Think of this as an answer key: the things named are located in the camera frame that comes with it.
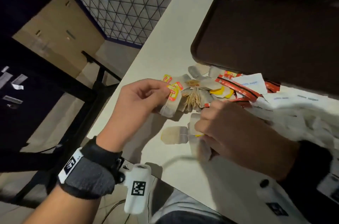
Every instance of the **person's left hand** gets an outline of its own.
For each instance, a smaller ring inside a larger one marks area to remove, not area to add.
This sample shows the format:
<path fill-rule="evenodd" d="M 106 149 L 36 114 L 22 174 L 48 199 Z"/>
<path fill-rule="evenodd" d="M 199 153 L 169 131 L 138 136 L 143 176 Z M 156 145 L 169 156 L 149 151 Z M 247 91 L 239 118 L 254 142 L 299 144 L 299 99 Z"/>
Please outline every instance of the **person's left hand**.
<path fill-rule="evenodd" d="M 111 118 L 97 137 L 97 145 L 112 152 L 122 151 L 155 107 L 167 100 L 167 85 L 161 80 L 143 79 L 123 86 Z"/>

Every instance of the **white table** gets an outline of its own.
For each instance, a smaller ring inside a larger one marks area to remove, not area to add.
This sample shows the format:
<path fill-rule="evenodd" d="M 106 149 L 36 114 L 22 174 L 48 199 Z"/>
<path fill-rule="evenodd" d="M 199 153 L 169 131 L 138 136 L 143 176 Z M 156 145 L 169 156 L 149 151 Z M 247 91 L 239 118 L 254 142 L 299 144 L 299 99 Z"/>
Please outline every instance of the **white table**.
<path fill-rule="evenodd" d="M 143 78 L 161 79 L 164 74 L 176 76 L 188 72 L 188 66 L 195 64 L 190 45 L 212 1 L 172 0 L 88 137 L 97 135 L 105 126 L 123 85 Z M 133 163 L 162 166 L 162 175 L 155 173 L 155 176 L 239 224 L 278 223 L 256 196 L 263 175 L 218 157 L 201 165 L 190 159 L 189 144 L 163 144 L 160 140 L 163 128 L 186 126 L 188 122 L 189 114 L 177 121 L 152 115 L 126 146 L 123 156 Z"/>

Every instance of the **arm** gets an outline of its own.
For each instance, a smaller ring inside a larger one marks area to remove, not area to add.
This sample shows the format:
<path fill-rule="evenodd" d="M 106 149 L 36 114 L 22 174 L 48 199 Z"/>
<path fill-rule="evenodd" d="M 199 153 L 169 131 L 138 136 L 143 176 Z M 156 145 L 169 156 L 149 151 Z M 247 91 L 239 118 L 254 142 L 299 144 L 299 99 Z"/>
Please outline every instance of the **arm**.
<path fill-rule="evenodd" d="M 284 138 L 246 110 L 220 101 L 202 110 L 195 129 L 224 158 L 277 180 L 312 224 L 335 222 L 339 205 L 317 190 L 329 173 L 327 149 Z"/>
<path fill-rule="evenodd" d="M 124 145 L 155 107 L 167 99 L 169 93 L 167 83 L 153 79 L 140 80 L 122 87 L 111 118 L 97 136 L 97 145 L 110 152 L 122 151 Z M 100 198 L 76 198 L 57 186 L 24 224 L 92 223 L 99 203 Z"/>

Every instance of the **brown tray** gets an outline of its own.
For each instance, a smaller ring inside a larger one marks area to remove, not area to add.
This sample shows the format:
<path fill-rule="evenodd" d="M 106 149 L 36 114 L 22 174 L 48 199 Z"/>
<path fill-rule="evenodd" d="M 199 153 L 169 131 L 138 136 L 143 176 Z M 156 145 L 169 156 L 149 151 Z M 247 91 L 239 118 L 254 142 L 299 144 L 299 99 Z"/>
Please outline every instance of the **brown tray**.
<path fill-rule="evenodd" d="M 214 0 L 196 61 L 339 95 L 339 0 Z"/>

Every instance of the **wooden cabinet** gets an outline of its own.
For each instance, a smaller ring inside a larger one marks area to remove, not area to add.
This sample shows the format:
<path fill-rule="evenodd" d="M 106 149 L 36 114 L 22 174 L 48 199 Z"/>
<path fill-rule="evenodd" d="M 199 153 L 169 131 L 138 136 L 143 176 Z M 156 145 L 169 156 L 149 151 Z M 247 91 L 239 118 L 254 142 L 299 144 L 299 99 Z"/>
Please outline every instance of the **wooden cabinet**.
<path fill-rule="evenodd" d="M 51 0 L 13 36 L 18 42 L 77 77 L 104 42 L 75 0 Z"/>

